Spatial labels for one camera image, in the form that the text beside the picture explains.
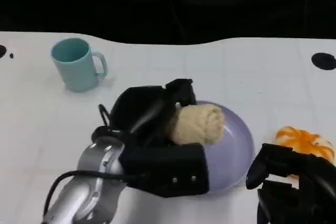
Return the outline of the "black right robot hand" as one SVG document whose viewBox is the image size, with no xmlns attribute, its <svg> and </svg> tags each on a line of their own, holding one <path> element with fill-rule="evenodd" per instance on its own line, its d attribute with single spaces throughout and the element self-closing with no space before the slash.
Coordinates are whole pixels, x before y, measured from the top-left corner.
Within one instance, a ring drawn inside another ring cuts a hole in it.
<svg viewBox="0 0 336 224">
<path fill-rule="evenodd" d="M 257 223 L 335 223 L 335 166 L 291 147 L 263 144 L 246 176 Z"/>
</svg>

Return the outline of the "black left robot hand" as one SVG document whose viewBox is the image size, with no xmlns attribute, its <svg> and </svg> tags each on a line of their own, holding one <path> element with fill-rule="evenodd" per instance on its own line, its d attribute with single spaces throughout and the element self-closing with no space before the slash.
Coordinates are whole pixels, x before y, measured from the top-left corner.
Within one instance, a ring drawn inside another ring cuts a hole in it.
<svg viewBox="0 0 336 224">
<path fill-rule="evenodd" d="M 192 79 L 175 79 L 163 86 L 126 89 L 116 100 L 109 127 L 120 132 L 126 147 L 161 147 L 171 141 L 168 129 L 179 106 L 195 105 Z"/>
</svg>

